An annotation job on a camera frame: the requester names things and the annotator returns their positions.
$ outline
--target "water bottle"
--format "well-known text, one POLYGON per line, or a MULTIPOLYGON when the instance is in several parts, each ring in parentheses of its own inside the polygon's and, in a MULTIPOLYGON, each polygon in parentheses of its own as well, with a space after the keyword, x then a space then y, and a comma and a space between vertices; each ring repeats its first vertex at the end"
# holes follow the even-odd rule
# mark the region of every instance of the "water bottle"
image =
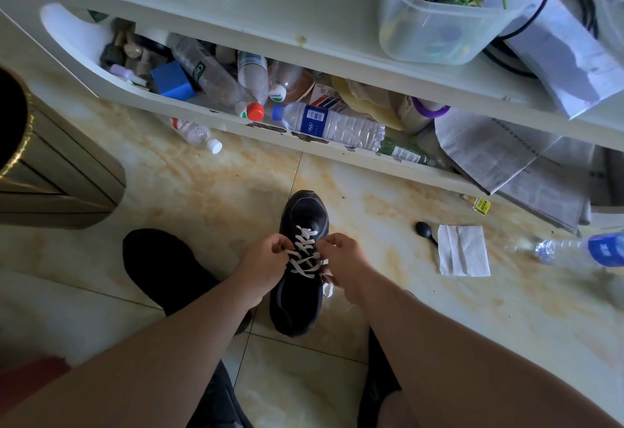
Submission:
POLYGON ((177 117, 167 117, 160 114, 156 114, 158 118, 172 127, 178 132, 184 139, 191 145, 196 147, 206 148, 213 154, 217 154, 223 148, 223 144, 220 140, 213 139, 210 127, 201 126, 184 119, 178 119, 177 117))
POLYGON ((586 239, 549 239, 537 244, 542 263, 569 269, 624 267, 624 233, 599 234, 586 239))
POLYGON ((276 104, 273 119, 292 131, 322 137, 341 144, 377 152, 386 136, 386 128, 355 111, 336 112, 293 102, 287 106, 276 104))
POLYGON ((269 98, 275 102, 286 99, 286 93, 292 91, 297 80, 301 77, 303 68, 284 61, 276 61, 271 67, 271 89, 269 98))
POLYGON ((258 104, 245 88, 239 85, 208 50, 196 39, 172 34, 171 49, 174 58, 206 92, 210 100, 219 103, 226 111, 252 121, 261 121, 265 115, 262 104, 258 104))
POLYGON ((264 56, 238 52, 238 83, 262 105, 269 98, 269 73, 264 56))

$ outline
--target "transparent plastic box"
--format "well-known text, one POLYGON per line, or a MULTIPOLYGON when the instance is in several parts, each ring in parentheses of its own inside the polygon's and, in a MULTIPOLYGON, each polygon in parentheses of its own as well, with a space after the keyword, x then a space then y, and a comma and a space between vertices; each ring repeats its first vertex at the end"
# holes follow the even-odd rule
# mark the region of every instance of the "transparent plastic box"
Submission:
POLYGON ((486 0, 481 7, 423 0, 381 0, 379 43, 395 60, 441 64, 471 61, 530 0, 486 0))

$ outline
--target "marble floor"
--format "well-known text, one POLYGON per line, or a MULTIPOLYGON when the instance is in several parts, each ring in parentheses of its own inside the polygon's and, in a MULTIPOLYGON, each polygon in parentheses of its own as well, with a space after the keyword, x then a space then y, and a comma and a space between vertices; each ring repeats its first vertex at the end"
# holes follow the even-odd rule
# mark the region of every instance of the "marble floor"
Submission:
MULTIPOLYGON (((146 111, 98 100, 0 18, 0 64, 124 166, 119 208, 83 231, 0 226, 0 370, 38 355, 80 364, 163 317, 126 276, 121 242, 137 227, 178 235, 226 278, 246 246, 279 226, 289 195, 314 189, 331 231, 362 243, 380 272, 428 305, 563 378, 624 422, 624 311, 604 275, 536 264, 516 250, 559 232, 513 206, 476 214, 456 194, 216 131, 212 156, 146 111), (416 221, 484 227, 492 276, 442 277, 416 221)), ((356 426, 367 322, 342 290, 313 330, 277 333, 267 299, 224 361, 256 428, 356 426)))

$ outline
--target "bottle label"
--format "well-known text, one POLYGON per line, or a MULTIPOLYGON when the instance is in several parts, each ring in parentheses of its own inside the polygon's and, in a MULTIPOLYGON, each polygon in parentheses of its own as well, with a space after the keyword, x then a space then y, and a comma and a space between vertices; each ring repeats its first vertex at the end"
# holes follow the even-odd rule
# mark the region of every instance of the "bottle label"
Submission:
POLYGON ((394 146, 394 150, 391 156, 401 159, 407 160, 408 162, 418 163, 421 160, 421 156, 417 153, 412 152, 411 150, 403 149, 401 147, 394 146))
POLYGON ((328 112, 327 109, 306 106, 301 120, 301 132, 311 136, 323 137, 328 112))
POLYGON ((240 70, 246 64, 257 64, 260 65, 265 71, 268 71, 267 59, 264 56, 241 51, 238 53, 238 69, 240 70))
POLYGON ((624 267, 624 256, 617 249, 619 233, 599 234, 589 238, 587 246, 593 259, 605 267, 624 267))
POLYGON ((193 70, 193 79, 196 83, 199 83, 199 78, 202 77, 204 71, 206 71, 206 65, 200 61, 193 70))
POLYGON ((171 118, 171 125, 173 125, 174 129, 183 132, 188 129, 192 123, 190 121, 185 121, 184 119, 178 119, 177 117, 171 118))

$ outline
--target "black shoe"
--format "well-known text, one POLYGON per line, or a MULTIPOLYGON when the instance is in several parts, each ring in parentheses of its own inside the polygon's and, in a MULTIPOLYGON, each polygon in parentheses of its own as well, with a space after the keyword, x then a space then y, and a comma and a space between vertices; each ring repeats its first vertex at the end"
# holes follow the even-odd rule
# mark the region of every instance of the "black shoe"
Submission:
POLYGON ((284 276, 271 290, 269 306, 275 329, 286 336, 306 334, 314 325, 323 302, 320 259, 301 262, 312 256, 316 247, 302 250, 297 243, 323 239, 329 230, 327 210, 316 193, 302 190, 290 197, 281 215, 279 232, 292 241, 301 258, 291 256, 284 276), (301 271, 296 269, 297 264, 293 264, 293 260, 300 262, 298 266, 301 271))
POLYGON ((371 328, 368 332, 368 374, 359 401, 357 428, 376 428, 381 404, 388 395, 400 390, 399 381, 371 328))
POLYGON ((234 395, 230 376, 221 361, 203 393, 187 428, 254 428, 234 395))
MULTIPOLYGON (((123 265, 136 285, 162 306, 167 316, 184 308, 219 280, 195 260, 176 236, 158 229, 137 229, 123 239, 123 265)), ((236 334, 252 320, 247 312, 236 334)))

